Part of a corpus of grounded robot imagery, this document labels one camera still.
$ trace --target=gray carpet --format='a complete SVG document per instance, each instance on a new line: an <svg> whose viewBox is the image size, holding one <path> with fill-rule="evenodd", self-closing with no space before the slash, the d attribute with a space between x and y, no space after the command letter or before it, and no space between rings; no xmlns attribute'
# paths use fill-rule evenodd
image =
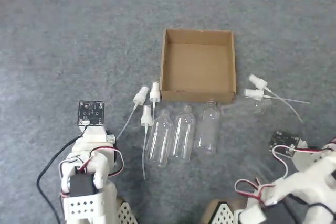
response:
<svg viewBox="0 0 336 224"><path fill-rule="evenodd" d="M335 14L336 0L0 0L0 223L55 223L35 182L79 134L78 100L105 100L106 127L118 133L139 87L159 78L166 27L232 30L240 92L252 88L253 72L279 95L311 104L294 104L303 127L279 102L264 114L238 106L222 117L216 155L148 167L145 182L137 110L118 142L125 170L112 180L139 223L197 223L211 199L237 197L235 180L282 176L267 149L275 129L317 146L335 136ZM182 107L158 104L173 114ZM199 118L203 104L192 107ZM41 184L60 215L57 164L69 151ZM272 211L269 222L287 220L283 209Z"/></svg>

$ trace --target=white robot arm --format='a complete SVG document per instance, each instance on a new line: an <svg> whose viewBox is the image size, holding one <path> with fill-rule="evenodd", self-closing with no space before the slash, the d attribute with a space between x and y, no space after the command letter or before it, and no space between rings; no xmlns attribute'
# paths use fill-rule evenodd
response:
<svg viewBox="0 0 336 224"><path fill-rule="evenodd" d="M260 203L269 207L279 203L288 195L300 198L308 205L304 224L327 224L334 220L336 212L336 144L331 142L313 154L300 155L306 167L287 178L280 178L273 186L257 189L260 201L254 201L240 214L241 224L261 223L265 219L251 220L251 216L260 216Z"/></svg>
<svg viewBox="0 0 336 224"><path fill-rule="evenodd" d="M114 136L107 135L103 126L88 126L72 152L60 163L67 223L119 223L117 189L108 180L114 168L114 152L118 151L113 148L114 143Z"/></svg>

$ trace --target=white plastic bracket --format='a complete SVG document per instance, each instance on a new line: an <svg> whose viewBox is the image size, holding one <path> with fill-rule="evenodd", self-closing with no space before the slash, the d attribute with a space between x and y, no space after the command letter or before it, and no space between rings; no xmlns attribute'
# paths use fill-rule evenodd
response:
<svg viewBox="0 0 336 224"><path fill-rule="evenodd" d="M211 224L234 224L235 218L227 203L221 203Z"/></svg>

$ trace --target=cardboard box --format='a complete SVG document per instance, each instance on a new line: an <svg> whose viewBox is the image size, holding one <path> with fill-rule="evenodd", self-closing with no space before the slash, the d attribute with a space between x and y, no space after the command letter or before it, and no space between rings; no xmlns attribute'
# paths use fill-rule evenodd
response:
<svg viewBox="0 0 336 224"><path fill-rule="evenodd" d="M236 94L232 31L166 29L160 90L164 101L230 103Z"/></svg>

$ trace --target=red and white wire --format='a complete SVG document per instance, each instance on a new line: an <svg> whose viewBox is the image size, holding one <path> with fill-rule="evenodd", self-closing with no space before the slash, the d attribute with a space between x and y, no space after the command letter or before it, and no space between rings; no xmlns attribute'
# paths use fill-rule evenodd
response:
<svg viewBox="0 0 336 224"><path fill-rule="evenodd" d="M235 185L234 185L235 191L240 195L255 198L259 200L258 195L251 193L249 191L242 191L242 190L237 189L237 185L242 182L248 183L251 187L253 187L254 190L258 190L258 186L254 184L253 182L249 181L248 179L239 179L235 182Z"/></svg>
<svg viewBox="0 0 336 224"><path fill-rule="evenodd" d="M78 169L78 171L82 171L84 168L87 167L87 165L89 164L90 160L92 159L92 152L96 151L96 150L113 150L114 152L118 152L119 155L120 155L120 159L121 159L121 168L119 170L117 170L116 172L113 172L113 173L110 173L108 176L111 177L111 176L115 176L115 175L118 175L119 173L121 173L124 169L124 159L122 157L122 153L120 150L118 150L117 148L114 148L112 146L99 146L99 147L96 147L96 148L93 148L91 151L90 151L90 157L88 158L88 160L86 160L84 162L84 164Z"/></svg>
<svg viewBox="0 0 336 224"><path fill-rule="evenodd" d="M295 149L295 148L289 147L287 145L276 145L276 146L274 146L273 149L272 149L272 155L273 155L273 157L276 160L278 160L279 162L281 162L284 165L285 169L286 169L285 174L283 175L282 178L286 178L287 175L288 175L288 165L286 164L286 162L284 160L282 160L279 156L276 155L275 150L277 148L280 148L280 147L287 148L287 149L289 149L291 151L295 151L295 152L306 152L306 153L316 153L316 152L323 152L323 151L325 151L325 149L316 149L316 150L315 149Z"/></svg>
<svg viewBox="0 0 336 224"><path fill-rule="evenodd" d="M73 160L78 160L79 162L83 163L83 161L79 158L79 155L78 156L75 156L75 157L70 157L70 158L67 158L63 161L61 161L59 164L58 164L58 174L59 174L59 177L62 179L63 175L62 175L62 164L63 163L71 163Z"/></svg>

